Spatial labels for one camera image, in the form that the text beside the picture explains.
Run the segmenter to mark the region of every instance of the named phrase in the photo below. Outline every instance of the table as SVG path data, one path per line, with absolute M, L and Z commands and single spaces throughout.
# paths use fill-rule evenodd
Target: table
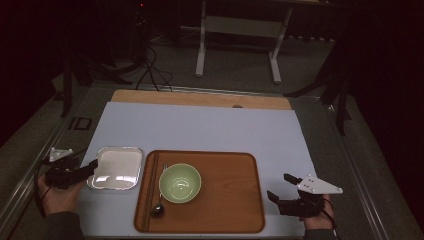
M 243 108 L 229 108 L 234 105 Z M 136 146 L 145 156 L 157 149 L 251 153 L 258 166 L 265 228 L 256 234 L 137 232 L 133 217 L 138 183 L 126 191 L 83 188 L 77 212 L 81 216 L 83 232 L 89 237 L 268 238 L 303 235 L 303 224 L 295 217 L 279 215 L 278 208 L 266 196 L 266 191 L 270 190 L 282 199 L 295 199 L 298 197 L 296 188 L 284 182 L 283 173 L 299 177 L 315 174 L 296 114 L 290 110 L 287 99 L 119 90 L 103 112 L 82 165 L 88 164 L 105 146 Z
M 276 1 L 281 3 L 289 3 L 290 6 L 286 12 L 282 13 L 283 21 L 260 21 L 252 19 L 240 19 L 223 16 L 211 16 L 206 12 L 206 0 L 202 1 L 202 13 L 200 22 L 200 46 L 197 56 L 196 76 L 203 76 L 203 68 L 205 64 L 205 39 L 206 32 L 219 32 L 229 34 L 239 34 L 247 36 L 270 37 L 276 38 L 276 44 L 272 51 L 269 52 L 269 61 L 272 71 L 274 83 L 281 83 L 280 70 L 278 68 L 277 56 L 280 51 L 281 43 L 283 42 L 290 17 L 293 12 L 293 3 L 301 4 L 320 4 L 318 0 L 298 0 L 298 1 Z

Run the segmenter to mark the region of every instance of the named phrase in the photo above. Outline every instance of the black stand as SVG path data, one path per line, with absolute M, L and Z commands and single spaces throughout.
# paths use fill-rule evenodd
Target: black stand
M 322 93 L 320 100 L 323 104 L 331 105 L 334 100 L 339 96 L 337 114 L 336 114 L 336 126 L 340 134 L 345 135 L 344 132 L 344 118 L 346 113 L 346 100 L 347 93 L 349 90 L 349 78 L 350 72 L 343 65 L 337 70 L 337 64 L 332 54 L 328 56 L 321 70 L 319 71 L 315 82 L 292 93 L 284 94 L 286 97 L 299 97 L 305 93 L 310 92 L 318 87 L 326 85 L 326 89 Z
M 92 78 L 89 73 L 89 67 L 103 75 L 106 79 L 110 79 L 117 84 L 131 85 L 132 82 L 126 81 L 115 73 L 109 71 L 101 64 L 95 62 L 90 57 L 79 54 L 72 49 L 67 39 L 63 44 L 63 92 L 61 97 L 57 99 L 63 101 L 63 110 L 61 117 L 66 117 L 72 107 L 72 73 L 75 75 L 78 83 L 82 86 L 90 86 Z

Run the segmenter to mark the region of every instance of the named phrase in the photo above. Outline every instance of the metal frame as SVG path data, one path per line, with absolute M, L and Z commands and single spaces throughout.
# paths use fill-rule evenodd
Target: metal frame
M 289 8 L 287 10 L 283 22 L 208 16 L 206 14 L 206 0 L 203 0 L 202 18 L 200 21 L 200 46 L 197 56 L 196 76 L 203 76 L 206 54 L 206 32 L 220 32 L 258 37 L 275 37 L 277 41 L 274 49 L 269 52 L 269 61 L 274 83 L 281 83 L 281 75 L 280 69 L 278 68 L 277 56 L 280 51 L 281 43 L 283 42 L 292 12 L 293 8 Z
M 143 90 L 153 90 L 153 86 L 143 85 Z M 276 96 L 275 94 L 261 94 L 261 93 L 249 93 L 249 92 L 237 92 L 237 91 L 221 91 L 221 90 L 211 90 L 211 89 L 195 89 L 195 88 L 174 88 L 176 91 L 180 92 L 204 92 L 204 93 L 216 93 L 216 94 L 231 94 L 231 95 L 262 95 L 262 96 Z M 2 212 L 0 214 L 0 239 L 7 239 L 10 237 L 14 227 L 19 223 L 20 216 L 24 214 L 27 204 L 32 199 L 33 192 L 33 173 L 38 162 L 46 156 L 48 151 L 57 143 L 64 132 L 66 126 L 71 121 L 71 117 L 78 109 L 78 106 L 83 102 L 84 96 L 87 94 L 87 89 L 82 90 L 76 94 L 76 104 L 71 109 L 68 118 L 59 119 L 55 130 L 50 135 L 49 139 L 46 141 L 43 148 L 40 150 L 40 153 L 36 157 L 34 163 L 30 166 L 26 174 L 22 177 L 21 181 L 15 187 L 15 190 L 12 193 L 12 196 L 9 198 L 8 202 L 5 204 Z M 317 102 L 318 97 L 299 97 L 298 99 L 290 99 L 292 102 L 296 101 L 307 101 L 307 102 Z M 363 176 L 359 171 L 358 166 L 356 165 L 355 158 L 352 155 L 352 152 L 349 147 L 349 143 L 346 138 L 339 134 L 339 131 L 334 124 L 334 114 L 335 111 L 332 106 L 323 105 L 324 111 L 331 123 L 333 133 L 337 136 L 338 141 L 340 142 L 341 149 L 343 150 L 345 156 L 347 157 L 350 171 L 354 179 L 354 185 L 359 196 L 359 200 L 364 208 L 364 212 L 368 218 L 371 230 L 373 231 L 374 237 L 376 239 L 390 239 L 387 230 L 385 229 L 380 215 L 377 211 L 376 205 L 370 192 L 367 189 L 367 186 L 363 180 Z

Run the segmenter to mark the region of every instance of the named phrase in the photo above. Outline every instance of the dark background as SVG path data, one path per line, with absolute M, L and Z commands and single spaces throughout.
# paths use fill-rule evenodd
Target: dark background
M 131 4 L 122 5 L 122 2 L 109 0 L 95 5 L 93 0 L 8 0 L 0 3 L 3 110 L 0 145 L 54 95 L 50 80 L 62 71 L 64 35 L 78 51 L 98 62 L 112 64 L 112 50 L 118 49 L 115 52 L 124 55 L 131 52 L 127 49 L 127 39 L 132 29 L 133 9 Z M 227 13 L 263 17 L 258 14 L 258 4 L 240 10 L 237 3 L 231 6 L 212 2 L 212 11 L 217 13 L 226 6 Z M 423 229 L 424 208 L 420 205 L 424 194 L 419 191 L 424 161 L 423 1 L 373 0 L 359 5 L 367 10 L 298 6 L 287 32 L 302 36 L 304 41 L 310 37 L 337 39 L 323 67 L 334 74 L 339 69 L 349 69 L 349 92 L 356 97 Z M 179 25 L 199 26 L 200 1 L 157 0 L 149 7 L 150 21 L 176 41 Z M 270 11 L 267 17 L 271 18 L 281 17 L 279 13 L 284 8 L 260 7 Z M 111 42 L 108 27 L 115 21 L 127 21 L 129 27 L 122 30 L 124 39 Z

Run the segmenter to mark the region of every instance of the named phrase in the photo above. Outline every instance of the square plate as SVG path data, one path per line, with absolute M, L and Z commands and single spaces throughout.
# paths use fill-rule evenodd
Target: square plate
M 136 147 L 105 147 L 97 153 L 98 167 L 88 178 L 93 189 L 127 190 L 138 182 L 143 152 Z

